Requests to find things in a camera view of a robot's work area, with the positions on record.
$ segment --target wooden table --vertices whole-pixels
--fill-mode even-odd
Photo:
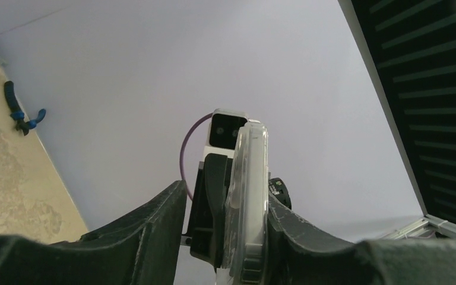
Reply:
[[[24,137],[14,129],[6,80],[0,67],[0,234],[44,243],[77,240],[86,226],[36,132]]]

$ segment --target pliers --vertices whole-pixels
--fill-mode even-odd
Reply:
[[[23,131],[24,135],[29,134],[29,130],[35,128],[39,122],[41,122],[46,115],[46,110],[41,109],[37,114],[37,118],[30,120],[28,122],[24,121],[25,114],[22,111],[20,105],[18,104],[18,100],[15,96],[15,88],[13,81],[6,81],[4,83],[4,97],[6,98],[6,102],[8,103],[8,107],[11,110],[10,116],[17,122],[15,129],[17,131]]]

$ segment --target slatted panel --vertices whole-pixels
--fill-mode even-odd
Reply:
[[[456,1],[352,3],[426,208],[456,223]]]

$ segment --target transparent plastic case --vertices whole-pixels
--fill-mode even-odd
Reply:
[[[268,134],[259,122],[240,128],[226,200],[223,264],[216,284],[260,284],[267,264]]]

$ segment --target wire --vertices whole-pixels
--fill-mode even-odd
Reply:
[[[181,179],[184,180],[185,183],[186,183],[186,176],[184,175],[184,151],[186,150],[186,145],[188,143],[189,137],[191,137],[191,134],[193,134],[193,132],[197,129],[198,126],[200,126],[203,122],[212,118],[212,115],[213,115],[212,113],[207,114],[207,115],[203,116],[200,120],[198,120],[196,123],[194,123],[191,126],[191,129],[189,129],[188,133],[184,137],[184,140],[182,141],[181,151],[179,153],[179,171],[181,173]],[[186,192],[188,193],[189,199],[193,200],[193,194],[189,190],[187,183],[186,183]]]

